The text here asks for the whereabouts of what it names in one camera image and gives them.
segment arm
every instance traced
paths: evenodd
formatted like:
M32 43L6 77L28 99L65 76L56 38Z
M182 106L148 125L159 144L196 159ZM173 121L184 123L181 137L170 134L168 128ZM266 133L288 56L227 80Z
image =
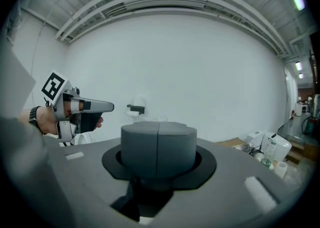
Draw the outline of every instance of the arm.
M71 107L70 107L70 101L63 102L64 107L64 114L66 117L70 115ZM79 103L79 109L83 109L83 103ZM29 117L30 117L30 110L23 110L19 121L24 124L29 124ZM57 121L56 117L54 115L54 112L52 110L52 107L39 107L36 110L36 120L38 123L38 126L42 133L44 134L55 134L57 135ZM102 122L104 119L101 117L98 120L98 123L96 124L96 128L100 128L102 126Z

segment plastic bottle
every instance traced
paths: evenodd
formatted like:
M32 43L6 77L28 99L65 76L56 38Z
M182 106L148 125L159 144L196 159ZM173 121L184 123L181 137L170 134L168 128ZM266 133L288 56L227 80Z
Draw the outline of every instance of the plastic bottle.
M264 151L264 156L261 160L261 163L269 168L275 158L275 154L276 154L276 143L271 142L270 144L268 144L268 146Z

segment gray platform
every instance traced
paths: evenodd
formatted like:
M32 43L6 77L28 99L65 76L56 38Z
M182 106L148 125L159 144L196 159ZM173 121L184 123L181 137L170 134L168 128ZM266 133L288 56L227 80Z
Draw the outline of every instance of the gray platform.
M104 169L102 155L120 144L120 138L71 147L46 139L54 172L72 206L78 227L135 227L109 205L126 194L128 182L115 180ZM214 175L199 189L175 191L149 224L150 227L230 227L262 216L243 181L256 176L280 203L289 196L283 181L248 154L202 139L197 144L212 152L217 161ZM81 158L65 155L81 151Z

